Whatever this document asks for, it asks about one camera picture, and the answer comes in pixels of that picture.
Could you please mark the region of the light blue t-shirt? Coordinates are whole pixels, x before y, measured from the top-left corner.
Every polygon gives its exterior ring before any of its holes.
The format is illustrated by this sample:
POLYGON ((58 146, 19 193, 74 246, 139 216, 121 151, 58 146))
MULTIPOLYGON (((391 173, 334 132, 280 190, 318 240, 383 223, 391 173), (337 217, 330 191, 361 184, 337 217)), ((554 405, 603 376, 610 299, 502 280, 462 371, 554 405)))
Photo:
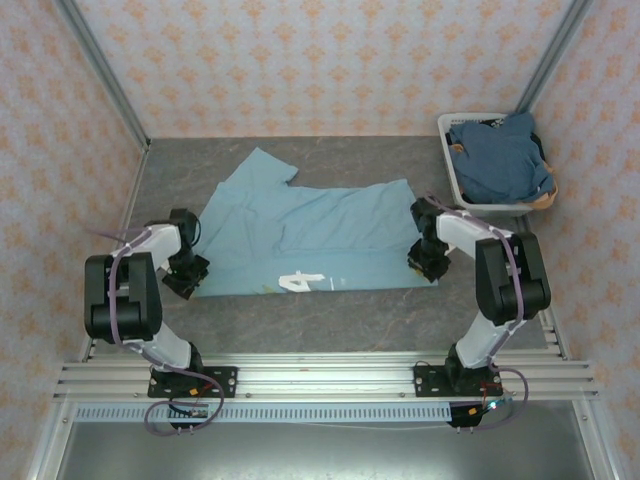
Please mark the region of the light blue t-shirt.
POLYGON ((296 167, 255 149, 219 183, 196 246, 198 297, 423 288, 407 254, 419 233, 404 179, 360 188, 294 186, 296 167))

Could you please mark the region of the white plastic laundry basket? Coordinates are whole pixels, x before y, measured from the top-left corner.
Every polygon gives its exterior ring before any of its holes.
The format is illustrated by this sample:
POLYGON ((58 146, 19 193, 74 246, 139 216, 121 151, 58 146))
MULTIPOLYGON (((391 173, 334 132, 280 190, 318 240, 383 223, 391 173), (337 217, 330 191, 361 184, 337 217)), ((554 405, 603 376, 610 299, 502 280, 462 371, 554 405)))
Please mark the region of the white plastic laundry basket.
POLYGON ((449 128, 454 124, 463 123, 465 121, 484 121, 487 119, 500 119, 500 118, 506 117, 507 115, 509 114, 449 113, 449 114, 441 115, 437 120, 437 126, 438 126, 441 144, 442 144, 446 171, 448 174, 450 188, 451 188, 454 201, 457 205, 471 211, 474 215, 479 217, 486 217, 486 216, 492 216, 492 215, 517 217, 517 216, 522 216, 529 213, 530 211, 532 211, 532 209, 526 206, 526 204, 493 205, 493 204, 473 204, 466 201, 457 183, 456 175, 452 166, 452 160, 451 160, 451 155, 448 148, 448 143, 447 143, 447 140, 445 139, 445 134, 448 132, 449 128))

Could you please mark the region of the dark blue t-shirt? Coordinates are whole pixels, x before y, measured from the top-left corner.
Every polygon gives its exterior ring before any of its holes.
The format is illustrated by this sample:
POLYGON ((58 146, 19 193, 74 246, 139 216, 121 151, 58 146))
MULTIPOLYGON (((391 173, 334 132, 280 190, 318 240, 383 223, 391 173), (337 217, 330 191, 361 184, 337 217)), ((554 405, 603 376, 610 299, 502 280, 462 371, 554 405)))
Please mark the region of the dark blue t-shirt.
POLYGON ((530 140, 534 117, 509 114, 500 119, 465 121, 445 134, 457 183, 473 204, 534 202, 552 189, 552 179, 530 140))

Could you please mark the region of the orange garment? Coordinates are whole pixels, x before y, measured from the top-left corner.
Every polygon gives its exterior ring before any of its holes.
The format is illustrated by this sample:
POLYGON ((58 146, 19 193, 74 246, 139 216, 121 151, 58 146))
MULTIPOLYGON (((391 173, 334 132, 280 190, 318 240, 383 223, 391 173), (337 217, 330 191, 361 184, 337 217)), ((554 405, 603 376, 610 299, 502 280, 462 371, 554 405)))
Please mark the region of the orange garment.
POLYGON ((550 208, 557 195, 558 195, 558 185, 555 179, 555 171, 554 169, 547 163, 544 163, 546 171, 550 174, 552 179, 552 189, 549 193, 545 193, 537 198, 534 202, 526 203, 526 206, 531 208, 532 210, 546 210, 550 208))

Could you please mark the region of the grey metal panel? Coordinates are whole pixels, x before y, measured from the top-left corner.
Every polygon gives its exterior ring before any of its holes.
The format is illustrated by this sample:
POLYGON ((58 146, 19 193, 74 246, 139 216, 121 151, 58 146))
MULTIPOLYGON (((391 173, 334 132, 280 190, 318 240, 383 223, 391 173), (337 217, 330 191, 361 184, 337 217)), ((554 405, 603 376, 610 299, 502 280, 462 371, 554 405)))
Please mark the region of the grey metal panel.
POLYGON ((535 412, 493 431, 225 424, 157 438, 77 424, 58 480, 595 480, 573 421, 535 412))

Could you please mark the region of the aluminium corner post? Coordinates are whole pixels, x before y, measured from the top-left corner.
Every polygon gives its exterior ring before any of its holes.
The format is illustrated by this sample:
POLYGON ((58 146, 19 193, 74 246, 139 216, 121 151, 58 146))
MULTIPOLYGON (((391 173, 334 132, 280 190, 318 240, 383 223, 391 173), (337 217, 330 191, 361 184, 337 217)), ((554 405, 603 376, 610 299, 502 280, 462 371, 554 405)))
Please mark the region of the aluminium corner post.
POLYGON ((151 139, 131 105, 126 93, 111 68, 77 0, 52 0, 83 51, 84 57, 102 83, 125 126, 143 152, 149 150, 151 139))
POLYGON ((582 25, 594 0, 571 0, 569 8, 544 51, 515 108, 518 113, 530 111, 558 66, 576 32, 582 25))

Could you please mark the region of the long aluminium base rail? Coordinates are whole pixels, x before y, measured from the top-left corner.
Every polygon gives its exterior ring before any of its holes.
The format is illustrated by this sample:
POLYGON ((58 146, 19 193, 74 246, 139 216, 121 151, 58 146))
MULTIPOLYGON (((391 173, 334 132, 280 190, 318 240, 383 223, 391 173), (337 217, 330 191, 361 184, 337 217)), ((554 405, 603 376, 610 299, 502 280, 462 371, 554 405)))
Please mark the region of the long aluminium base rail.
MULTIPOLYGON (((413 402, 414 366, 441 365, 444 359, 444 352, 356 352, 221 354, 203 362, 238 368, 238 402, 413 402)), ((556 348, 508 350, 496 362, 503 384, 518 398, 524 382, 533 400, 598 399, 604 392, 589 362, 563 358, 556 348)), ((147 363, 137 356, 97 354, 64 364, 54 397, 141 402, 149 376, 147 363)))

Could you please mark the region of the aluminium frame leg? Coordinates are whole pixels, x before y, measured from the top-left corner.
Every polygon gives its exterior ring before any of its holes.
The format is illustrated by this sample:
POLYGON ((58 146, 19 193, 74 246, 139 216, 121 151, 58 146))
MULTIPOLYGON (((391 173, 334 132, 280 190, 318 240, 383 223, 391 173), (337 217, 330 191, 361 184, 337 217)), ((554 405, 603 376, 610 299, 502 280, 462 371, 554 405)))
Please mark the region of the aluminium frame leg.
POLYGON ((75 402, 54 402, 27 473, 27 480, 57 480, 77 412, 75 402))
POLYGON ((599 400, 574 400, 572 407, 594 479, 624 480, 602 403, 599 400))

